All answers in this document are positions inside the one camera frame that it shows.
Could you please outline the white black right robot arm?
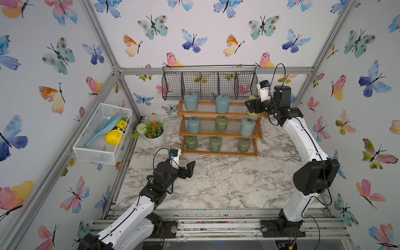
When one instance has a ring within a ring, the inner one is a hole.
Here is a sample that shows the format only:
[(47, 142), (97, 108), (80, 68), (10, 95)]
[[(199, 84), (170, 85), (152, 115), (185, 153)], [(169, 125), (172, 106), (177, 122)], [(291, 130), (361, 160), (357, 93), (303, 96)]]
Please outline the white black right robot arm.
[(246, 107), (256, 114), (273, 116), (292, 139), (302, 160), (302, 167), (293, 175), (295, 190), (280, 212), (278, 223), (298, 226), (305, 212), (319, 195), (331, 186), (339, 168), (338, 160), (330, 158), (312, 137), (299, 108), (291, 107), (291, 88), (284, 85), (272, 87), (269, 81), (262, 81), (258, 87), (259, 97), (246, 101)]

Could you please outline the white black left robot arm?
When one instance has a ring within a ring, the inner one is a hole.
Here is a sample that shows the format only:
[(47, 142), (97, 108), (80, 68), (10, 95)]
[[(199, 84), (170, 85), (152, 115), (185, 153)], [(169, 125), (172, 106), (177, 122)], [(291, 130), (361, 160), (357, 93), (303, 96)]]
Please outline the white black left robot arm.
[(88, 234), (79, 243), (80, 250), (133, 250), (152, 234), (160, 234), (162, 219), (154, 210), (167, 194), (173, 192), (177, 179), (193, 176), (196, 162), (185, 167), (174, 168), (173, 161), (157, 164), (148, 176), (146, 186), (140, 191), (137, 201), (110, 226), (97, 235)]

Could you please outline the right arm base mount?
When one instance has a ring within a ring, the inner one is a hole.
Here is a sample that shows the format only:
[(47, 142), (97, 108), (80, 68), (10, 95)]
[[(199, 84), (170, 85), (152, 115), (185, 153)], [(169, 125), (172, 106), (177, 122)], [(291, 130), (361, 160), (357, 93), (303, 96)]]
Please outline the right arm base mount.
[(305, 237), (306, 233), (301, 231), (303, 221), (290, 222), (277, 218), (275, 220), (261, 220), (260, 231), (264, 238), (273, 237)]

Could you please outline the yellow canister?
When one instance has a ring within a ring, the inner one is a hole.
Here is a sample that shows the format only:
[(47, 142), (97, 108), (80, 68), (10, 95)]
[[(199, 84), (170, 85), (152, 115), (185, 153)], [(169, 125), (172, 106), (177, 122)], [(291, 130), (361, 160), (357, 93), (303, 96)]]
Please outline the yellow canister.
[[(260, 98), (259, 95), (251, 95), (251, 96), (248, 98), (248, 100), (250, 101), (250, 100), (255, 100), (255, 99), (259, 99), (259, 98)], [(259, 116), (259, 114), (255, 113), (253, 109), (247, 108), (247, 111), (246, 111), (246, 112), (247, 112), (248, 115), (250, 115), (250, 116), (252, 116), (252, 117), (258, 117), (258, 116)]]

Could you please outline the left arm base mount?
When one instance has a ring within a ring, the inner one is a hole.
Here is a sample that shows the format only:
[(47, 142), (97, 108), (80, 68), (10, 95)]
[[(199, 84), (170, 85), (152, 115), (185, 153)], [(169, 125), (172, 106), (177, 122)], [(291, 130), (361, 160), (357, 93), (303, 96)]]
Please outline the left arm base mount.
[(149, 239), (175, 239), (177, 231), (177, 221), (161, 219), (156, 222)]

